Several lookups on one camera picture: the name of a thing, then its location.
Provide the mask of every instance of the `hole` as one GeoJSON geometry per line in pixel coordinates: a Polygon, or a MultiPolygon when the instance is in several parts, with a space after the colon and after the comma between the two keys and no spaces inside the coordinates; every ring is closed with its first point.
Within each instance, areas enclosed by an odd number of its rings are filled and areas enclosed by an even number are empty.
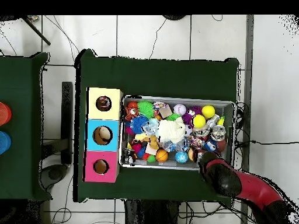
{"type": "Polygon", "coordinates": [[[107,96],[100,96],[96,100],[96,108],[100,111],[109,111],[111,109],[111,100],[107,96]]]}
{"type": "Polygon", "coordinates": [[[97,160],[94,164],[93,164],[93,169],[96,173],[98,174],[105,174],[107,173],[109,166],[108,166],[108,162],[105,160],[97,160]]]}
{"type": "Polygon", "coordinates": [[[99,126],[93,131],[92,138],[98,145],[107,145],[112,140],[112,130],[107,126],[99,126]]]}

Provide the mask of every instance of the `red ball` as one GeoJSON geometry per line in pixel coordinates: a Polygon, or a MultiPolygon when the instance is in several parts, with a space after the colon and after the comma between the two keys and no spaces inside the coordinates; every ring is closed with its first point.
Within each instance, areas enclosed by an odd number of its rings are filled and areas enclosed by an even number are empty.
{"type": "Polygon", "coordinates": [[[130,101],[127,105],[127,108],[132,108],[132,109],[138,108],[137,102],[136,101],[130,101]]]}
{"type": "Polygon", "coordinates": [[[217,141],[217,151],[222,152],[225,150],[226,142],[225,140],[217,141]]]}

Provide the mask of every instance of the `white ball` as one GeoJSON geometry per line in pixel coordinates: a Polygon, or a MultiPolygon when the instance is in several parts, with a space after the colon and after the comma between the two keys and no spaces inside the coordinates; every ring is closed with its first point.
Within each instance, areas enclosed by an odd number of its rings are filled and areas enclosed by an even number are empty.
{"type": "Polygon", "coordinates": [[[181,116],[186,113],[186,107],[183,104],[177,104],[173,108],[173,112],[176,114],[180,114],[181,116]]]}

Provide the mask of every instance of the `table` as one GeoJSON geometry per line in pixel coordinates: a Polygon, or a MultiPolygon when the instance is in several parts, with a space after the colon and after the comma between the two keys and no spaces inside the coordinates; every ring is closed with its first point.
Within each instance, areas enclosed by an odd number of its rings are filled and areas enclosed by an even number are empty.
{"type": "Polygon", "coordinates": [[[124,95],[230,100],[236,102],[236,58],[221,61],[174,61],[95,57],[83,50],[75,61],[75,202],[94,199],[146,199],[174,201],[222,201],[231,199],[208,188],[197,171],[121,167],[115,183],[82,181],[86,88],[116,88],[124,95]]]}

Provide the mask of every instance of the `dark green tablecloth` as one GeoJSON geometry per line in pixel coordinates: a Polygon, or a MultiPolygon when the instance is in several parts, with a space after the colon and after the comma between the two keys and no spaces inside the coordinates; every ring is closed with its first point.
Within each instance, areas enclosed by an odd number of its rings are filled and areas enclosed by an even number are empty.
{"type": "Polygon", "coordinates": [[[0,57],[0,102],[12,110],[10,122],[0,126],[12,140],[0,155],[0,199],[50,199],[39,184],[40,74],[47,58],[44,52],[30,58],[0,57]]]}
{"type": "Polygon", "coordinates": [[[238,60],[169,61],[95,57],[91,50],[76,58],[74,200],[130,198],[222,201],[197,171],[121,167],[115,183],[82,181],[86,87],[116,88],[125,95],[230,100],[237,98],[238,60]]]}

